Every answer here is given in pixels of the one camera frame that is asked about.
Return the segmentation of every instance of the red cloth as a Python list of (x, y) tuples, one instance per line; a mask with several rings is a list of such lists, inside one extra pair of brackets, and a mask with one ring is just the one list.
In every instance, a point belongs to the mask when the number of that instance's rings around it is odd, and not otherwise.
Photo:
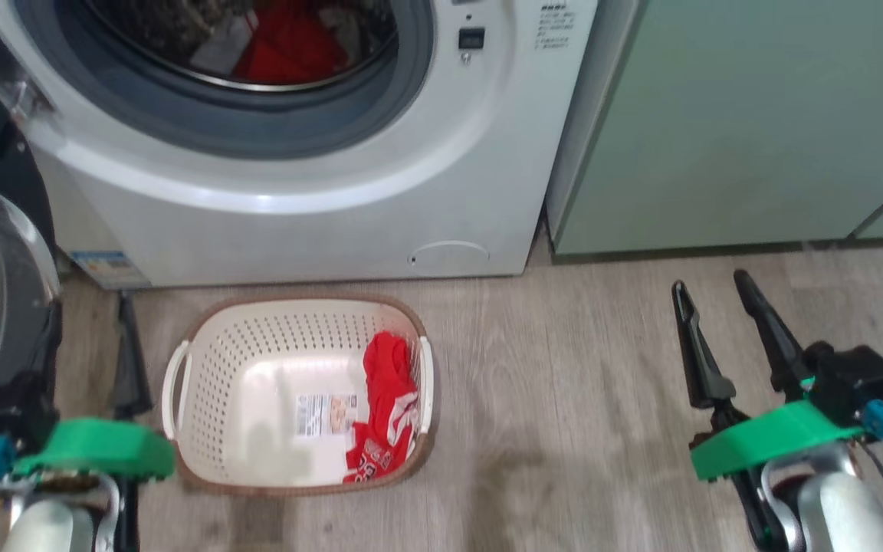
[(276, 2), (259, 13), (260, 24), (234, 69), (236, 77), (298, 84), (332, 77), (350, 56), (310, 8), (309, 0)]
[(382, 478), (407, 460), (418, 389), (411, 379), (407, 343), (388, 332), (374, 336), (363, 356), (370, 399), (368, 423), (354, 423), (355, 448), (346, 454), (351, 471), (343, 482)]

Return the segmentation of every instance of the wooden floor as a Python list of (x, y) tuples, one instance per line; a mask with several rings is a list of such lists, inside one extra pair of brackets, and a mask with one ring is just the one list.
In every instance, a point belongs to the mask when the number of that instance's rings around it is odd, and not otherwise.
[[(441, 374), (427, 465), (365, 494), (265, 500), (208, 496), (176, 479), (145, 488), (143, 549), (157, 551), (753, 550), (733, 487), (691, 471), (691, 411), (670, 286), (683, 279), (723, 373), (749, 413), (781, 403), (732, 270), (743, 267), (803, 343), (883, 353), (883, 249), (550, 266), (518, 278), (305, 286), (390, 294), (420, 314)], [(136, 296), (153, 390), (191, 322), (225, 297), (286, 287)], [(104, 416), (115, 297), (66, 283), (58, 402)], [(147, 422), (157, 426), (154, 415)], [(883, 458), (883, 447), (878, 454)], [(883, 484), (860, 455), (883, 500)], [(5, 534), (0, 516), (0, 542)]]

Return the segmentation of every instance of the plastic basket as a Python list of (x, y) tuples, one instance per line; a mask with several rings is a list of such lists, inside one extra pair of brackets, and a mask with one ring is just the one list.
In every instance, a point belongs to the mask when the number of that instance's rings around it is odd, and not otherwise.
[[(315, 418), (302, 409), (316, 398), (355, 396), (365, 422), (363, 354), (381, 331), (408, 344), (419, 422), (402, 467), (343, 483), (353, 436), (348, 430), (304, 436), (302, 420)], [(392, 298), (225, 301), (194, 324), (169, 360), (162, 428), (176, 444), (179, 474), (204, 490), (272, 496), (366, 490), (406, 478), (427, 457), (434, 381), (424, 326)]]

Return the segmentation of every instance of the basket handle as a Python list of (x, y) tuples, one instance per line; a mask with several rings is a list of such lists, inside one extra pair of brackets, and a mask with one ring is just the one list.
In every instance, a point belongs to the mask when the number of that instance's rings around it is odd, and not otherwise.
[(176, 378), (179, 377), (179, 366), (185, 357), (185, 368), (182, 370), (182, 394), (179, 398), (179, 419), (182, 419), (182, 403), (185, 401), (186, 387), (189, 385), (189, 366), (192, 364), (192, 355), (187, 353), (189, 342), (183, 340), (176, 347), (176, 351), (169, 358), (169, 365), (166, 367), (166, 379), (162, 381), (162, 432), (166, 434), (169, 441), (176, 440), (176, 433), (179, 433), (179, 426), (176, 425), (176, 413), (172, 411), (172, 403), (175, 402), (174, 391), (176, 390)]
[(432, 428), (432, 411), (435, 406), (435, 356), (432, 354), (432, 344), (428, 338), (420, 336), (421, 357), (421, 430), (420, 435), (428, 433)]

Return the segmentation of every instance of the green bracket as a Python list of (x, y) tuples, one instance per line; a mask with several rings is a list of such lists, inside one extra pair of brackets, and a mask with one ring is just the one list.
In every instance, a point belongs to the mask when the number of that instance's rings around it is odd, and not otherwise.
[(830, 422), (810, 401), (789, 404), (733, 425), (691, 451), (698, 479), (711, 481), (830, 441), (862, 435)]
[(39, 454), (15, 462), (13, 475), (51, 469), (164, 479), (175, 471), (175, 460), (172, 443), (144, 425), (81, 417), (58, 423)]

